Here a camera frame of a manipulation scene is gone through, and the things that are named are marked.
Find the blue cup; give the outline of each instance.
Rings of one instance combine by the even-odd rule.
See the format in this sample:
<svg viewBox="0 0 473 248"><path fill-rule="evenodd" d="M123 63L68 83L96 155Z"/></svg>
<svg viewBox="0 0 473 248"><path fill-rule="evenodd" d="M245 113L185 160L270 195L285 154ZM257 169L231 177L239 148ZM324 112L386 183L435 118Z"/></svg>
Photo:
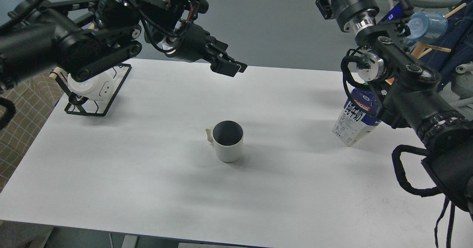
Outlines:
<svg viewBox="0 0 473 248"><path fill-rule="evenodd" d="M406 37L404 42L412 44L419 41L431 44L445 34L447 25L445 15L440 12L415 12L407 23L411 35Z"/></svg>

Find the ribbed ceramic mug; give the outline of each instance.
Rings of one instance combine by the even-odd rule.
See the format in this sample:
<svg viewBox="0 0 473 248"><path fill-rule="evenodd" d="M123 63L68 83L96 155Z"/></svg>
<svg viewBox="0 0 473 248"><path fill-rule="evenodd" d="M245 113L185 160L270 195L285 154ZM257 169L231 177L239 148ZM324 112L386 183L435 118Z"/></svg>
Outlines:
<svg viewBox="0 0 473 248"><path fill-rule="evenodd" d="M243 156L243 128L238 123L225 120L205 131L221 161L231 163Z"/></svg>

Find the milk carton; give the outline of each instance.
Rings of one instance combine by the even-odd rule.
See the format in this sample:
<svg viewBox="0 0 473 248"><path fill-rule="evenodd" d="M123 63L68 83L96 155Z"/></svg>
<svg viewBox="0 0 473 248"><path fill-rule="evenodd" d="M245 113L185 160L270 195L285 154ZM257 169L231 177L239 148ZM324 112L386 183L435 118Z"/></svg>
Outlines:
<svg viewBox="0 0 473 248"><path fill-rule="evenodd" d="M375 113L379 108L379 104L372 92L355 88L351 92L351 96L364 110ZM332 131L347 146L352 146L355 142L372 132L380 123L380 120L363 113L348 99Z"/></svg>

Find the red wire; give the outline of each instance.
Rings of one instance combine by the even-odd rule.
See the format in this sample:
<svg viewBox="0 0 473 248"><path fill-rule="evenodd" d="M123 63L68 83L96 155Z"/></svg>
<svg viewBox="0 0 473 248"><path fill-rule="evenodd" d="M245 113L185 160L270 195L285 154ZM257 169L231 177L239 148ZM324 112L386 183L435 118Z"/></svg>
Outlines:
<svg viewBox="0 0 473 248"><path fill-rule="evenodd" d="M190 4L189 5L189 16L186 19L187 23L191 20L192 16L194 16L194 7L192 6L192 4Z"/></svg>

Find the mug handle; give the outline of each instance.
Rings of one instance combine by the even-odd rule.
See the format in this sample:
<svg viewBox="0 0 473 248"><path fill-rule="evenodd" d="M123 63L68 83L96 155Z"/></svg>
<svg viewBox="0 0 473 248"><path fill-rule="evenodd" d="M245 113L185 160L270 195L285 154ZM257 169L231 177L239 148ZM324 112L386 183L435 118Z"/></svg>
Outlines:
<svg viewBox="0 0 473 248"><path fill-rule="evenodd" d="M207 133L207 140L208 140L208 142L210 142L210 143L213 145L213 137L212 137L213 128L205 129L205 131L206 131L206 133Z"/></svg>

